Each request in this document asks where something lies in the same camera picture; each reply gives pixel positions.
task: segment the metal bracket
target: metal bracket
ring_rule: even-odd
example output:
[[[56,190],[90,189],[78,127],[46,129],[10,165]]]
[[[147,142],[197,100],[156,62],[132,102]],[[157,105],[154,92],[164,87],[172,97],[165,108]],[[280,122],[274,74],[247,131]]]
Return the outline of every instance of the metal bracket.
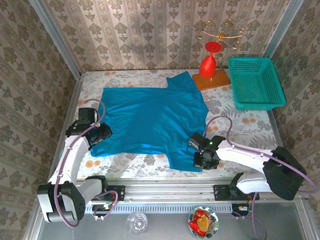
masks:
[[[249,214],[249,211],[245,210],[239,210],[239,207],[243,206],[243,204],[232,204],[232,215],[235,217],[239,216],[247,216]]]
[[[116,191],[118,193],[118,201],[123,202],[125,200],[126,195],[126,187],[124,185],[108,185],[107,191]],[[113,196],[110,194],[97,197],[92,199],[91,201],[99,201],[99,202],[112,202],[114,200]]]
[[[231,194],[231,188],[228,184],[224,185],[214,185],[213,186],[213,194],[215,201],[247,201],[250,196],[251,199],[254,198],[255,193],[252,192],[250,194],[244,194],[240,190],[237,191],[236,196]],[[255,200],[259,200],[259,194],[256,196]]]

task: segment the blue t-shirt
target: blue t-shirt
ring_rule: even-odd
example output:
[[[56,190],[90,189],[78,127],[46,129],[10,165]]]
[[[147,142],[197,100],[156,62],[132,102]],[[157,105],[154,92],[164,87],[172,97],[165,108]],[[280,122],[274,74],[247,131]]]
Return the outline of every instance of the blue t-shirt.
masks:
[[[102,123],[113,134],[91,154],[166,154],[171,169],[201,172],[194,167],[195,151],[187,147],[194,133],[203,133],[208,108],[188,72],[167,78],[167,83],[167,88],[104,88]]]

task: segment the cable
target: cable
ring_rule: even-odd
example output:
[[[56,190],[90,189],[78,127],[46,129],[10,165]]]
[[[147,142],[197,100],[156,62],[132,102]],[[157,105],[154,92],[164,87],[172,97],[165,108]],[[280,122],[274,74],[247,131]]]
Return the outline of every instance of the cable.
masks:
[[[99,121],[99,113],[97,109],[94,109],[95,113],[96,113],[96,121]]]
[[[111,192],[110,194],[112,194],[112,196],[113,196],[112,203],[111,203],[111,205],[113,205],[113,204],[115,203],[115,200],[116,200],[116,195],[115,195],[113,192]],[[95,217],[96,217],[96,212],[98,212],[99,210],[102,210],[102,209],[104,209],[103,212],[107,212],[107,209],[106,209],[105,205],[107,205],[107,203],[105,203],[105,204],[104,204],[103,206],[101,206],[101,207],[96,208],[96,209],[93,211],[94,214],[91,212],[91,215],[95,218]]]
[[[269,155],[269,154],[266,154],[266,153],[264,153],[264,152],[260,152],[260,151],[252,150],[252,149],[247,149],[247,148],[245,148],[245,147],[240,147],[240,146],[237,146],[237,145],[235,145],[234,143],[232,143],[232,142],[230,141],[230,139],[229,139],[229,135],[230,135],[230,131],[231,131],[232,126],[233,126],[233,122],[232,122],[231,118],[228,117],[228,116],[219,115],[219,116],[213,117],[213,118],[207,123],[207,125],[205,126],[204,132],[203,132],[203,134],[202,134],[203,137],[206,137],[206,133],[207,133],[207,129],[208,129],[209,124],[210,124],[213,120],[215,120],[215,119],[217,119],[217,118],[226,118],[226,119],[228,119],[228,120],[230,121],[230,127],[229,127],[229,129],[227,130],[227,132],[226,132],[226,137],[225,137],[225,138],[226,138],[226,141],[228,142],[228,144],[229,144],[230,146],[232,146],[232,147],[235,148],[235,149],[238,149],[238,150],[247,152],[247,153],[258,154],[258,155],[261,155],[261,156],[266,156],[266,157],[268,157],[269,159],[272,159],[272,160],[276,161],[277,163],[279,163],[279,164],[281,164],[281,165],[289,168],[290,170],[294,171],[295,173],[299,174],[301,177],[303,177],[304,179],[306,179],[306,180],[312,185],[312,187],[313,187],[313,191],[299,191],[300,193],[314,194],[314,193],[318,192],[318,190],[319,190],[319,189],[318,189],[318,186],[317,186],[307,175],[305,175],[303,172],[299,171],[299,170],[296,169],[295,167],[289,165],[288,163],[286,163],[286,162],[284,162],[284,161],[281,161],[280,159],[278,159],[278,158],[276,158],[276,157],[274,157],[274,156],[271,156],[271,155]],[[256,201],[257,195],[258,195],[258,193],[256,192],[256,193],[254,194],[253,199],[252,199],[252,213],[251,213],[251,217],[252,217],[252,225],[253,225],[254,233],[255,233],[255,235],[257,236],[257,238],[258,238],[259,240],[261,240],[261,238],[259,237],[259,235],[258,235],[258,233],[257,233],[257,229],[256,229],[255,219],[257,219],[257,218],[255,218],[255,215],[254,215],[254,214],[255,214],[255,212],[254,212],[255,201]],[[265,238],[264,238],[264,240],[266,240],[266,239],[267,239],[267,230],[265,229]]]
[[[61,162],[61,166],[60,166],[60,169],[59,169],[59,172],[58,172],[58,176],[56,178],[56,182],[55,182],[55,185],[54,185],[54,189],[53,189],[53,199],[54,199],[54,205],[56,207],[56,210],[59,214],[59,216],[61,217],[62,221],[70,228],[75,228],[79,225],[79,220],[77,220],[76,224],[72,224],[70,223],[67,218],[64,216],[63,212],[61,211],[61,208],[59,206],[59,200],[58,200],[58,186],[59,186],[59,182],[60,182],[60,179],[61,179],[61,173],[64,169],[64,166],[65,166],[65,163],[67,161],[67,157],[69,155],[69,152],[70,150],[72,149],[72,147],[74,146],[74,144],[82,137],[84,136],[87,132],[89,132],[91,129],[93,129],[96,125],[98,125],[102,119],[104,118],[105,114],[106,114],[106,107],[104,105],[104,103],[99,100],[99,99],[95,99],[95,98],[91,98],[91,99],[88,99],[88,100],[85,100],[83,104],[86,104],[87,102],[90,102],[90,101],[97,101],[101,104],[102,108],[103,108],[103,113],[102,113],[102,116],[101,118],[96,121],[92,126],[88,127],[86,130],[84,130],[82,133],[80,133],[80,135],[78,135],[74,140],[73,142],[70,144],[70,146],[68,147],[68,149],[66,150],[66,153],[63,157],[63,160]]]
[[[112,207],[110,208],[110,210],[103,216],[101,216],[100,218],[103,220],[105,219],[106,217],[108,217],[108,215],[112,212],[112,210],[115,208],[115,206],[117,205],[117,201],[118,201],[118,193],[114,190],[110,190],[110,191],[107,191],[107,192],[103,192],[103,193],[100,193],[98,195],[95,196],[95,198],[99,198],[99,197],[102,197],[104,195],[107,195],[107,194],[114,194],[115,195],[115,200],[113,201],[112,203]],[[96,209],[93,213],[94,217],[96,217],[96,212],[98,211],[98,209]]]
[[[232,126],[233,126],[233,123],[232,123],[231,118],[228,117],[228,116],[219,115],[219,116],[213,117],[213,118],[207,123],[207,125],[205,126],[205,129],[204,129],[204,132],[203,132],[202,136],[204,136],[204,137],[206,136],[206,133],[207,133],[207,129],[208,129],[209,124],[210,124],[213,120],[215,120],[215,119],[217,119],[217,118],[226,118],[226,119],[228,119],[228,120],[230,121],[230,127],[229,127],[228,131],[226,132],[226,141],[228,142],[228,144],[229,144],[230,146],[232,146],[232,147],[235,148],[235,149],[245,151],[245,152],[247,152],[247,153],[258,154],[258,155],[261,155],[261,156],[266,156],[266,157],[268,157],[268,158],[270,158],[270,159],[278,162],[279,164],[281,164],[281,165],[289,168],[290,170],[294,171],[295,173],[299,174],[301,177],[303,177],[305,180],[307,180],[307,181],[312,185],[312,187],[313,187],[313,191],[299,191],[300,193],[315,194],[316,192],[318,192],[318,190],[319,190],[319,189],[318,189],[318,186],[317,186],[307,175],[305,175],[303,172],[299,171],[299,170],[296,169],[295,167],[289,165],[288,163],[286,163],[286,162],[284,162],[284,161],[281,161],[280,159],[278,159],[278,158],[276,158],[276,157],[274,157],[274,156],[271,156],[271,155],[269,155],[269,154],[266,154],[266,153],[264,153],[264,152],[260,152],[260,151],[252,150],[252,149],[247,149],[247,148],[245,148],[245,147],[237,146],[237,145],[235,145],[234,143],[232,143],[232,142],[230,141],[230,139],[229,139],[229,135],[230,135],[230,131],[231,131],[231,128],[232,128]]]
[[[246,202],[246,205],[249,205],[249,202],[252,201],[251,196],[248,194],[248,201]]]
[[[259,235],[258,235],[257,228],[256,228],[256,222],[255,222],[255,201],[256,201],[257,195],[258,195],[258,193],[255,192],[255,193],[254,193],[254,196],[253,196],[253,199],[252,199],[252,212],[251,212],[251,217],[252,217],[252,226],[253,226],[254,233],[255,233],[255,235],[257,236],[257,238],[258,238],[259,240],[262,240],[262,238],[259,237]],[[266,240],[266,239],[267,239],[267,229],[265,229],[265,235],[264,235],[264,239],[263,239],[263,240]]]
[[[237,212],[234,212],[235,214],[237,214],[238,216],[236,217],[237,219],[252,219],[252,224],[254,224],[254,226],[256,226],[256,224],[255,223],[253,223],[255,220],[262,226],[262,228],[263,228],[263,231],[264,231],[264,240],[266,240],[267,239],[267,237],[268,237],[268,233],[267,233],[267,228],[266,228],[266,226],[264,225],[264,223],[259,219],[259,218],[257,218],[257,217],[253,217],[253,216],[241,216],[239,213],[237,213]],[[259,240],[261,240],[261,238],[259,238],[259,236],[257,235],[257,233],[256,232],[254,232],[255,233],[255,235],[258,237],[258,239]]]

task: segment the clear glass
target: clear glass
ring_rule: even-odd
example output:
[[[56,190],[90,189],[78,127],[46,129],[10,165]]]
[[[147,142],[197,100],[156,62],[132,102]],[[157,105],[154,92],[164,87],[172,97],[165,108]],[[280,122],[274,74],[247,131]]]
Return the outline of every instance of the clear glass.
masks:
[[[141,211],[134,211],[126,219],[126,225],[132,234],[142,234],[148,225],[146,215]]]

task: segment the red object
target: red object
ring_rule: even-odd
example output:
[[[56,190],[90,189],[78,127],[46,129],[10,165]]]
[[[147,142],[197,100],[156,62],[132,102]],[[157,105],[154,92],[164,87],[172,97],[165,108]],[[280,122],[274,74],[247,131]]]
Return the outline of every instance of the red object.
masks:
[[[213,54],[219,53],[222,46],[216,41],[209,41],[206,43],[205,49],[211,54],[203,59],[200,65],[199,74],[205,78],[211,78],[215,74],[217,67],[217,62]]]
[[[205,49],[206,49],[209,53],[216,54],[216,53],[218,53],[218,52],[221,51],[222,46],[221,46],[221,44],[218,43],[217,41],[208,41],[208,42],[205,44]]]
[[[199,234],[200,236],[205,236],[206,233],[207,233],[206,231],[201,231],[201,230],[199,229],[199,226],[198,226],[198,223],[197,223],[197,220],[198,220],[199,218],[201,218],[203,215],[205,215],[208,219],[210,219],[210,218],[208,217],[208,215],[207,215],[203,210],[198,209],[198,210],[196,211],[196,214],[195,214],[193,220],[188,223],[189,226],[190,226],[190,228],[191,228],[193,231],[195,231],[197,234]]]
[[[199,234],[200,236],[205,236],[206,232],[205,231],[201,231],[198,227],[197,221],[193,222],[190,221],[189,223],[190,228],[195,231],[197,234]]]

